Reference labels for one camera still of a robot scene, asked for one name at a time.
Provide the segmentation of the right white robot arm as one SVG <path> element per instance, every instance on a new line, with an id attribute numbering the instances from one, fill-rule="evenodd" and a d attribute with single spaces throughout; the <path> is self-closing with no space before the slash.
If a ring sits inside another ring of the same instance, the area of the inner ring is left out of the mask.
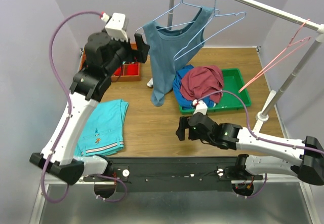
<path id="1" fill-rule="evenodd" d="M 200 140 L 223 150 L 263 153 L 262 157 L 248 155 L 237 159 L 233 174 L 238 179 L 270 173 L 295 176 L 308 184 L 323 185 L 323 147 L 315 137 L 307 136 L 300 140 L 256 134 L 240 125 L 217 124 L 202 113 L 180 117 L 176 130 L 180 141 L 185 139 L 186 130 L 190 140 Z"/>

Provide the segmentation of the maroon shirt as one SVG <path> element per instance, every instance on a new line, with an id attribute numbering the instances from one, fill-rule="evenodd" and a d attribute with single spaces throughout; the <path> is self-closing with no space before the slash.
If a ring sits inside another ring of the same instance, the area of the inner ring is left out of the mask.
<path id="1" fill-rule="evenodd" d="M 209 99 L 218 104 L 222 93 L 210 95 L 224 88 L 222 70 L 216 65 L 199 66 L 189 70 L 181 80 L 180 92 L 189 101 Z"/>

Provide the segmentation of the green plastic tray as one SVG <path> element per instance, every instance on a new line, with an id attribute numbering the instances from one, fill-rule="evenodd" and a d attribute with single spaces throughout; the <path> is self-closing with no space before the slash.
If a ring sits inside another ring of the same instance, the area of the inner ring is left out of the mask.
<path id="1" fill-rule="evenodd" d="M 186 100 L 180 93 L 181 80 L 185 74 L 193 69 L 192 65 L 187 65 L 184 69 L 176 72 L 175 80 L 173 81 L 173 91 L 176 97 L 176 100 L 179 104 L 179 110 L 181 114 L 188 115 L 194 113 L 194 107 L 192 101 Z M 203 101 L 208 105 L 208 112 L 219 112 L 219 111 L 229 111 L 229 110 L 239 110 L 243 109 L 244 106 L 249 107 L 252 105 L 251 98 L 248 91 L 245 89 L 239 93 L 239 89 L 245 84 L 242 78 L 241 72 L 238 68 L 227 68 L 222 69 L 223 79 L 224 79 L 224 90 L 229 91 L 236 96 L 238 96 L 243 103 L 240 103 L 233 96 L 225 93 L 223 94 L 220 102 L 214 104 L 209 99 L 204 99 Z"/>

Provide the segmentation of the turquoise folded shorts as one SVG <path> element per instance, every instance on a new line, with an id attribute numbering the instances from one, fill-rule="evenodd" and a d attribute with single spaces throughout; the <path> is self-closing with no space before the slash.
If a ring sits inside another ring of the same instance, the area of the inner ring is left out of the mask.
<path id="1" fill-rule="evenodd" d="M 109 156 L 123 150 L 123 127 L 128 106 L 129 103 L 122 99 L 99 103 L 83 128 L 74 156 Z"/>

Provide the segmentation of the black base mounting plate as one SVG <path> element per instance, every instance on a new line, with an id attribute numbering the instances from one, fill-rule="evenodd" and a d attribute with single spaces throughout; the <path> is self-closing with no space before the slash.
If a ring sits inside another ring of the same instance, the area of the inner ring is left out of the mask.
<path id="1" fill-rule="evenodd" d="M 232 182 L 262 180 L 239 164 L 242 157 L 111 157 L 107 176 L 129 192 L 232 191 Z"/>

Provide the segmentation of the orange compartment organizer box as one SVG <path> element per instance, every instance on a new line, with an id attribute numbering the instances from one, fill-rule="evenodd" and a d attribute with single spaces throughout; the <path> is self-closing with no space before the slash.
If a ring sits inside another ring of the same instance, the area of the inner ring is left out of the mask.
<path id="1" fill-rule="evenodd" d="M 136 49 L 135 43 L 131 43 L 131 48 Z M 84 48 L 80 49 L 80 65 L 81 70 L 85 65 L 86 55 Z M 122 68 L 118 68 L 112 75 L 111 81 L 115 82 L 136 82 L 141 80 L 140 63 L 139 62 L 124 62 Z"/>

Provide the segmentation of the red cloth right compartment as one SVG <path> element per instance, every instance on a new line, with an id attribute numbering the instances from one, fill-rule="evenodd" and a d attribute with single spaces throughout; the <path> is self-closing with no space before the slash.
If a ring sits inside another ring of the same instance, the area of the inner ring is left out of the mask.
<path id="1" fill-rule="evenodd" d="M 137 63 L 127 64 L 126 69 L 127 76 L 137 76 L 139 74 L 139 64 Z"/>

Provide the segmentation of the grey-blue tank top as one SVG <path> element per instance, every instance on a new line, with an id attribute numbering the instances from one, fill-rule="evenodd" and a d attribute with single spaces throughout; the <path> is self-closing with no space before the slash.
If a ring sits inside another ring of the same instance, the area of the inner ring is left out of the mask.
<path id="1" fill-rule="evenodd" d="M 162 106 L 165 95 L 173 88 L 176 72 L 203 47 L 205 25 L 213 13 L 212 8 L 201 7 L 192 22 L 181 29 L 168 30 L 156 21 L 143 26 L 147 44 L 153 81 L 151 102 Z"/>

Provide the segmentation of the red cloth left compartment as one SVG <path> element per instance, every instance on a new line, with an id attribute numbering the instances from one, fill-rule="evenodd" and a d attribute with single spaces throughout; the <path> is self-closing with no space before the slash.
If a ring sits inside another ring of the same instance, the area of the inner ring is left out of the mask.
<path id="1" fill-rule="evenodd" d="M 115 71 L 115 73 L 113 75 L 116 76 L 116 77 L 119 77 L 119 76 L 122 76 L 123 73 L 124 73 L 124 67 L 121 66 Z"/>

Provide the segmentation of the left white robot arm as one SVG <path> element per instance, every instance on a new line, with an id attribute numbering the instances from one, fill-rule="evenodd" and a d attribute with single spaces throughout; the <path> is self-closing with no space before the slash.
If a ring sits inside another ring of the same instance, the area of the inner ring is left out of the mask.
<path id="1" fill-rule="evenodd" d="M 109 180 L 112 168 L 104 157 L 74 157 L 81 132 L 94 109 L 111 85 L 111 77 L 124 62 L 145 63 L 149 45 L 141 34 L 134 35 L 136 47 L 129 41 L 116 41 L 107 32 L 93 33 L 84 46 L 85 60 L 67 91 L 68 102 L 46 146 L 30 156 L 30 163 L 68 185 L 82 176 L 96 175 Z"/>

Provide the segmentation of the royal blue garment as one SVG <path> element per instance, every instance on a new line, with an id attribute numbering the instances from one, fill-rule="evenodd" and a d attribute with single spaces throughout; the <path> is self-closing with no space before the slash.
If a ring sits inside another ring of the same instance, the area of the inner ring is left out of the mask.
<path id="1" fill-rule="evenodd" d="M 203 99 L 208 107 L 219 103 L 219 94 L 205 97 L 211 92 L 221 90 L 224 86 L 220 68 L 215 65 L 193 66 L 187 65 L 176 72 L 173 81 L 173 91 L 179 105 L 184 110 L 193 109 L 195 99 Z"/>

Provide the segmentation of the red cloth compartment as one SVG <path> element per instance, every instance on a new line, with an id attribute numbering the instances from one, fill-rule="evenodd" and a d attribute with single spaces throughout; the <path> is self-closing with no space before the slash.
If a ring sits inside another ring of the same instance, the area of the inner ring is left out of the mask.
<path id="1" fill-rule="evenodd" d="M 115 71 L 115 73 L 113 75 L 116 76 L 116 77 L 119 77 L 119 76 L 122 76 L 123 73 L 124 73 L 124 67 L 121 66 Z"/>
<path id="2" fill-rule="evenodd" d="M 127 76 L 137 76 L 139 74 L 139 64 L 137 63 L 127 64 L 126 69 Z"/>

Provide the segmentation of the white clothes rack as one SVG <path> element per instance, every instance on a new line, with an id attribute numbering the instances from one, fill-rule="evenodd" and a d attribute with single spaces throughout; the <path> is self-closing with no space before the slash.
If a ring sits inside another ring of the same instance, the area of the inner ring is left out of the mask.
<path id="1" fill-rule="evenodd" d="M 270 112 L 270 110 L 272 110 L 275 107 L 275 104 L 279 101 L 279 99 L 281 99 L 284 92 L 292 84 L 292 82 L 297 77 L 297 75 L 302 70 L 302 68 L 310 60 L 310 58 L 316 52 L 316 50 L 320 47 L 320 45 L 323 44 L 323 24 L 316 24 L 310 20 L 306 20 L 299 16 L 293 15 L 291 13 L 282 11 L 280 9 L 271 7 L 269 5 L 263 4 L 261 2 L 255 1 L 255 0 L 234 0 L 234 1 L 245 4 L 252 8 L 258 9 L 262 12 L 273 15 L 277 18 L 284 19 L 291 23 L 301 24 L 303 27 L 309 28 L 311 30 L 315 30 L 318 33 L 318 36 L 316 37 L 316 39 L 313 42 L 313 44 L 311 45 L 311 47 L 307 50 L 305 55 L 302 57 L 300 62 L 296 65 L 296 67 L 293 69 L 293 71 L 287 77 L 287 79 L 282 84 L 282 86 L 277 91 L 274 91 L 274 90 L 270 91 L 268 98 L 264 104 L 263 109 L 260 112 L 258 112 L 256 115 L 257 121 L 254 126 L 254 131 L 259 132 L 261 130 L 263 124 L 268 121 L 268 119 L 269 119 L 268 113 Z"/>

